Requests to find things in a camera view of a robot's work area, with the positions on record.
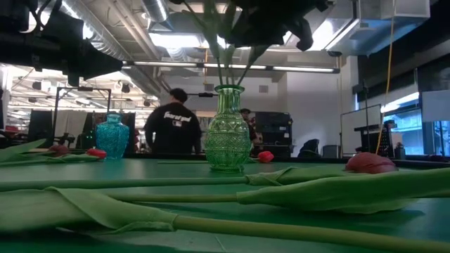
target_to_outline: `black t-shirt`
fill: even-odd
[[[202,131],[197,116],[180,103],[170,103],[156,108],[147,119],[146,140],[152,153],[192,153]]]

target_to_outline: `person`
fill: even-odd
[[[148,147],[152,153],[191,154],[194,146],[198,154],[202,131],[195,114],[184,107],[188,95],[183,89],[169,94],[170,103],[156,108],[144,126]]]
[[[247,108],[243,108],[240,110],[240,115],[242,115],[242,118],[245,120],[245,122],[247,122],[248,130],[250,132],[250,140],[252,141],[253,144],[258,144],[259,139],[258,136],[256,135],[255,128],[253,128],[253,126],[250,124],[249,118],[250,113],[252,113],[252,111],[250,111]]]

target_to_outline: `window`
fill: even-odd
[[[397,128],[392,129],[394,140],[401,139],[407,155],[423,155],[422,115],[420,109],[398,112],[384,117],[394,120]]]
[[[450,156],[450,122],[433,122],[435,154]]]

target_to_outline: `table surface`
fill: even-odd
[[[317,164],[273,163],[247,164],[246,174],[272,172],[289,166],[310,167]],[[157,160],[123,159],[85,164],[44,164],[28,167],[0,168],[0,181],[39,181],[75,179],[152,179],[167,177],[227,177],[207,164],[158,164]],[[105,190],[121,193],[158,194],[229,194],[254,190],[247,185],[174,186],[154,188],[125,188]],[[213,219],[255,221],[303,226],[341,228],[354,231],[396,235],[404,238],[450,242],[450,199],[422,199],[397,212],[372,215],[348,215],[330,212],[298,212],[266,205],[213,204],[154,204],[154,207],[177,214]],[[375,253],[381,251],[315,242],[251,238],[190,231],[131,232],[91,238],[61,232],[32,233],[20,237],[0,236],[0,252],[318,252]]]

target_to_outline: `white wall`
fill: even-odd
[[[203,82],[204,77],[166,77],[167,83],[171,88],[182,88],[187,93],[205,92]],[[217,77],[208,77],[208,84],[219,85]],[[245,78],[241,84],[245,91],[240,97],[240,106],[248,108],[251,111],[278,112],[278,88],[277,83],[273,83],[270,78]],[[268,93],[259,93],[259,85],[269,86]],[[191,96],[185,106],[191,110],[215,111],[217,109],[217,97],[199,98]]]
[[[292,156],[313,138],[320,140],[319,150],[324,145],[340,144],[340,115],[354,110],[352,86],[357,84],[357,71],[356,57],[348,57],[341,69],[342,107],[339,74],[287,73],[286,101],[296,145]]]

